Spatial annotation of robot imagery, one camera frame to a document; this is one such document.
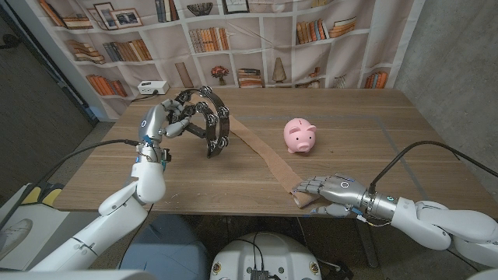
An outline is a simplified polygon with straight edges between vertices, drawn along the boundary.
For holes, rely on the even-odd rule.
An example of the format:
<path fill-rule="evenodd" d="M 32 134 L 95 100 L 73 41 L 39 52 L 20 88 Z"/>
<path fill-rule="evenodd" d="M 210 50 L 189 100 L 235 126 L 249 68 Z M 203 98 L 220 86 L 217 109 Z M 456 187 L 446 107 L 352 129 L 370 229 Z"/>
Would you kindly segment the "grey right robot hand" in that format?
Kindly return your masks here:
<path fill-rule="evenodd" d="M 366 188 L 354 179 L 341 176 L 310 177 L 297 184 L 293 194 L 317 194 L 331 202 L 329 206 L 313 208 L 312 215 L 346 217 L 353 208 L 360 208 Z"/>

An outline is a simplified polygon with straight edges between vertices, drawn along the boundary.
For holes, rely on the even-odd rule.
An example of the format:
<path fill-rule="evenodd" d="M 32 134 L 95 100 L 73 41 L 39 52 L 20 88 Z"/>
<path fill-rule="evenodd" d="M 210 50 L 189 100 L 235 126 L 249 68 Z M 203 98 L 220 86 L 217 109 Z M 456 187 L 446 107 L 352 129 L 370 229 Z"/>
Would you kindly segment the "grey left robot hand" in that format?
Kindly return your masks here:
<path fill-rule="evenodd" d="M 144 140 L 148 137 L 152 142 L 157 145 L 162 142 L 163 136 L 166 138 L 175 138 L 180 135 L 185 128 L 191 123 L 190 117 L 184 117 L 177 122 L 169 124 L 165 128 L 162 127 L 163 123 L 167 120 L 170 112 L 174 115 L 180 116 L 184 111 L 184 106 L 172 99 L 166 99 L 159 105 L 151 107 L 146 113 L 139 127 L 139 139 Z"/>

